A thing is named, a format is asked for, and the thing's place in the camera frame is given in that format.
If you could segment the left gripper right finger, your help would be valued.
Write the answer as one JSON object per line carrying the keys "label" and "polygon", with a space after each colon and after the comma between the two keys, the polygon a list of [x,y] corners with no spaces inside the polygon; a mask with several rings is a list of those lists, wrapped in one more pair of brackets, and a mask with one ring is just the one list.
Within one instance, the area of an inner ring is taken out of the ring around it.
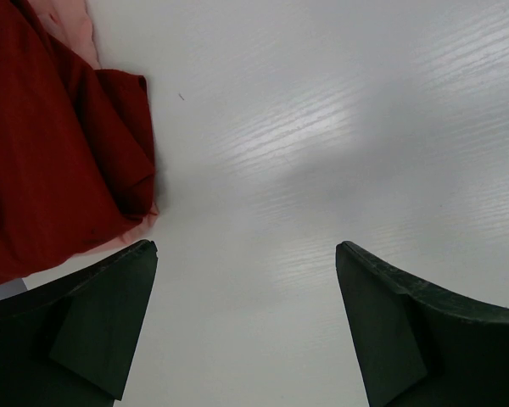
{"label": "left gripper right finger", "polygon": [[398,269],[353,242],[336,271],[371,406],[509,406],[509,309]]}

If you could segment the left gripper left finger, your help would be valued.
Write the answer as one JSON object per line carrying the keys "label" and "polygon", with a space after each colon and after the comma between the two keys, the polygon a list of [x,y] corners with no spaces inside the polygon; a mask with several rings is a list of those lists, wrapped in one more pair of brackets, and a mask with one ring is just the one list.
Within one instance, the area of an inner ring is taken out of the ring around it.
{"label": "left gripper left finger", "polygon": [[124,396],[157,271],[142,240],[0,300],[0,406],[111,406]]}

